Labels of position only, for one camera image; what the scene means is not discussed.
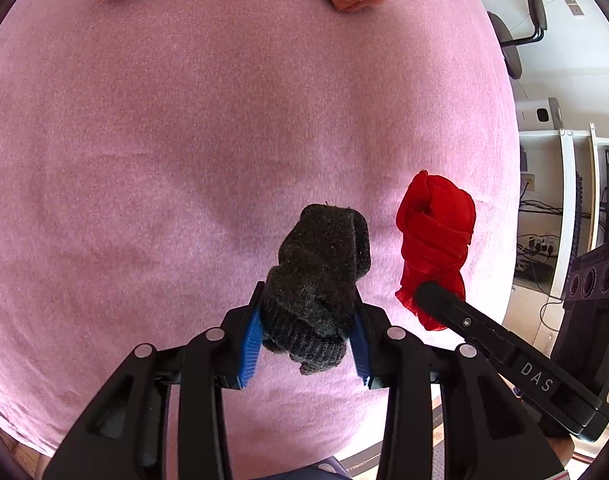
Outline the person right hand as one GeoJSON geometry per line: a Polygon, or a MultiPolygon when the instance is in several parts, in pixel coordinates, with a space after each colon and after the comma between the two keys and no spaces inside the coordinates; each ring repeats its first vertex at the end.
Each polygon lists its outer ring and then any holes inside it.
{"type": "Polygon", "coordinates": [[[569,461],[572,460],[574,453],[574,442],[571,437],[548,437],[547,441],[560,460],[562,466],[567,466],[569,461]]]}

